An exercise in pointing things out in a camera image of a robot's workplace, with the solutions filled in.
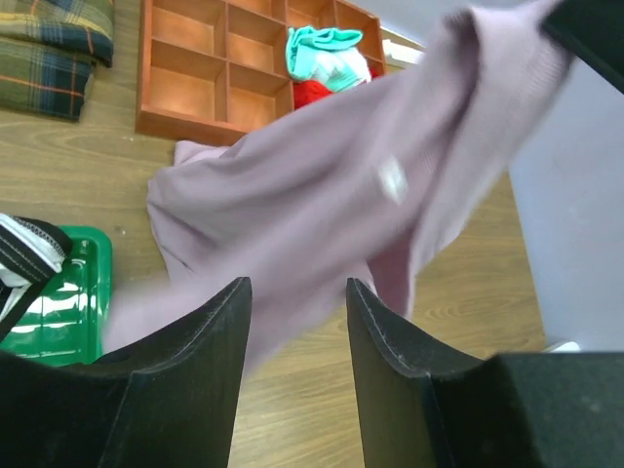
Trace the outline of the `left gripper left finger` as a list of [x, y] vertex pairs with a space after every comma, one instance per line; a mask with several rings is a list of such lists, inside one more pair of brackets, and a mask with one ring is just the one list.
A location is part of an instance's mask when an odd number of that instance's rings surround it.
[[239, 278], [88, 365], [3, 353], [2, 465], [226, 466], [251, 312], [251, 281]]

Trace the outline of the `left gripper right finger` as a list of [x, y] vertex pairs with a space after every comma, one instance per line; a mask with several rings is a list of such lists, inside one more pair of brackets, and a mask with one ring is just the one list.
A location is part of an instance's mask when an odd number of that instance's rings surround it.
[[347, 283], [352, 368], [369, 467], [619, 467], [623, 357], [480, 360]]

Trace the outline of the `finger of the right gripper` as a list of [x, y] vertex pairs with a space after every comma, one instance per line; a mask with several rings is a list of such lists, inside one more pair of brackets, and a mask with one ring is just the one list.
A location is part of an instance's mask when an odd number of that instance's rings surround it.
[[623, 0], [562, 1], [541, 28], [623, 93]]

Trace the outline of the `mauve tank top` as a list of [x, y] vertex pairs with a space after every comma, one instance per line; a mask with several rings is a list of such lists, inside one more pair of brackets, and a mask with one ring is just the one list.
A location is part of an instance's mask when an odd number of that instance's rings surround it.
[[191, 141], [147, 187], [169, 273], [117, 292], [111, 352], [253, 286], [245, 367], [322, 325], [347, 281], [403, 318], [415, 278], [462, 231], [552, 107], [571, 54], [541, 28], [552, 1], [443, 18], [423, 59], [325, 97], [230, 147]]

